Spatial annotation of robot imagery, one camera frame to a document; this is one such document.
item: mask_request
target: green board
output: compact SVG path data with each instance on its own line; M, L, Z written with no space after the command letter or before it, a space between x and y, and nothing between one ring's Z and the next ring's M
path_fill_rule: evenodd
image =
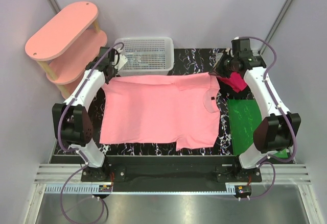
M245 152L253 143L253 132L261 123L261 113L255 100L228 100L231 141L234 155ZM286 150L275 154L287 158Z

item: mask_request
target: white wall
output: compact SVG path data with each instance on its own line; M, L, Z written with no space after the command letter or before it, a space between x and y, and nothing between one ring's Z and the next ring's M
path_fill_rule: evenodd
M308 167L327 221L327 0L295 0L271 44L278 61L270 76L302 118L296 158Z
M265 38L285 0L57 0L94 2L108 43L169 36L176 48L230 46L236 36Z
M20 223L40 162L54 143L51 108L60 92L25 54L54 13L46 0L0 0L0 222Z

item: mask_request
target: marble-patterned surface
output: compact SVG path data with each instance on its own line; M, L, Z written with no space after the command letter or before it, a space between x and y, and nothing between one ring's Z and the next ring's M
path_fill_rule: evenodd
M208 72L213 67L216 54L223 49L175 49L174 68L169 75L186 75L200 72ZM217 128L218 137L213 147L200 149L182 149L176 151L176 143L156 144L156 143L125 143L114 145L100 145L101 123L105 106L105 94L102 89L89 108L89 115L94 127L94 141L106 155L230 155L233 154L227 100L228 99L253 99L251 92L246 89L243 92L232 95L229 86L220 82L220 92L216 101L220 109L220 123ZM54 155L65 155L57 144Z

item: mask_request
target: white plastic basket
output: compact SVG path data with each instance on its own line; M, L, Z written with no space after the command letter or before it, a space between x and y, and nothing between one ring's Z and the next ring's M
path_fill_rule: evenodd
M122 54L127 58L127 63L118 72L120 76L167 75L174 67L171 38L121 38L117 42L125 44Z

